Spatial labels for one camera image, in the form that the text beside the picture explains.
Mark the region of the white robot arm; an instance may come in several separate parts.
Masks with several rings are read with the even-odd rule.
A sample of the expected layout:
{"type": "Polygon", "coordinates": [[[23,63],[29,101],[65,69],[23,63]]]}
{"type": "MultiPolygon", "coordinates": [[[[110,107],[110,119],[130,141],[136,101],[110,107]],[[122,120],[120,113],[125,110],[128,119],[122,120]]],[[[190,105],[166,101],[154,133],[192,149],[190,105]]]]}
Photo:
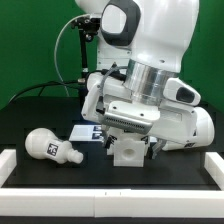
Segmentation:
{"type": "Polygon", "coordinates": [[[82,108],[103,129],[116,160],[180,148],[197,132],[200,95],[178,78],[191,41],[199,0],[75,0],[100,20],[99,68],[82,108]]]}

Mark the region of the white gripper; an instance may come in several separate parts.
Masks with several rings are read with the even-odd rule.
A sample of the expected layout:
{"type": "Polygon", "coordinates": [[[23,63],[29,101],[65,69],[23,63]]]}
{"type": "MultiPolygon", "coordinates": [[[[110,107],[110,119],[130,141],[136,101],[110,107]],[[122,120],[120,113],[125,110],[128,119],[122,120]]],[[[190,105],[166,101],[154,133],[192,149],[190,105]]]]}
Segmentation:
{"type": "MultiPolygon", "coordinates": [[[[148,105],[131,99],[132,93],[122,81],[108,77],[100,90],[104,76],[99,72],[93,73],[87,80],[87,96],[82,108],[85,120],[92,121],[106,127],[127,133],[149,135],[157,138],[152,147],[155,158],[158,152],[166,145],[166,141],[186,144],[196,128],[197,115],[192,113],[193,108],[183,108],[167,105],[148,105]]],[[[109,149],[113,138],[102,131],[103,147],[109,149]]]]}

